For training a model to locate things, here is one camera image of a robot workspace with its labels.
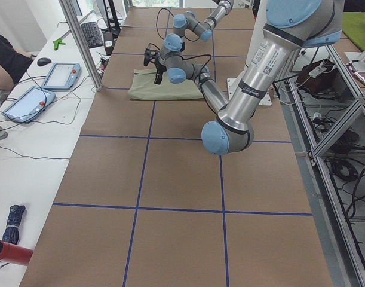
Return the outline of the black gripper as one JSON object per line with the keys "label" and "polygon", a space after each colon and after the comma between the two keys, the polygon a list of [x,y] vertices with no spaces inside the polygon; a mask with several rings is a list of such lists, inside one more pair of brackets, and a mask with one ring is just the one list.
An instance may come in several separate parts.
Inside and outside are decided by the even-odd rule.
{"label": "black gripper", "polygon": [[156,71],[156,75],[155,75],[154,84],[160,85],[162,83],[163,73],[166,71],[166,66],[164,66],[162,64],[157,64],[156,69],[157,69],[157,71]]}

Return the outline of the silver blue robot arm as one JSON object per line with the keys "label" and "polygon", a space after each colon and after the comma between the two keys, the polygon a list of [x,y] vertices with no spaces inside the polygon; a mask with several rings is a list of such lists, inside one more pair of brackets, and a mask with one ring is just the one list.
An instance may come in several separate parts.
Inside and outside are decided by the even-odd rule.
{"label": "silver blue robot arm", "polygon": [[197,85],[216,114],[201,131],[205,149],[214,155],[239,152],[252,144],[249,121],[292,52],[334,44],[342,32],[343,1],[268,1],[263,39],[234,94],[227,98],[206,66],[187,62],[182,50],[187,30],[202,40],[210,39],[233,5],[232,1],[217,1],[216,9],[203,22],[192,12],[176,15],[174,30],[165,37],[162,48],[148,50],[144,58],[157,67],[156,84],[167,74],[173,84],[191,80]]}
{"label": "silver blue robot arm", "polygon": [[176,14],[173,16],[173,33],[178,35],[182,41],[185,41],[185,30],[191,31],[199,39],[208,41],[213,35],[213,29],[217,24],[227,16],[233,6],[233,0],[214,1],[217,7],[214,11],[203,21],[199,21],[193,11],[187,11],[183,14]]}

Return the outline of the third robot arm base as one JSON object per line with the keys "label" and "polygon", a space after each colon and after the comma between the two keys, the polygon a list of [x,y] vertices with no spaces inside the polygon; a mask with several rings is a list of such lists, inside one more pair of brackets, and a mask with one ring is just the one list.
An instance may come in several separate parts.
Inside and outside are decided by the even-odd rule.
{"label": "third robot arm base", "polygon": [[345,55],[348,59],[346,67],[350,74],[365,86],[365,77],[363,77],[363,74],[365,74],[365,50],[362,52],[345,52]]}

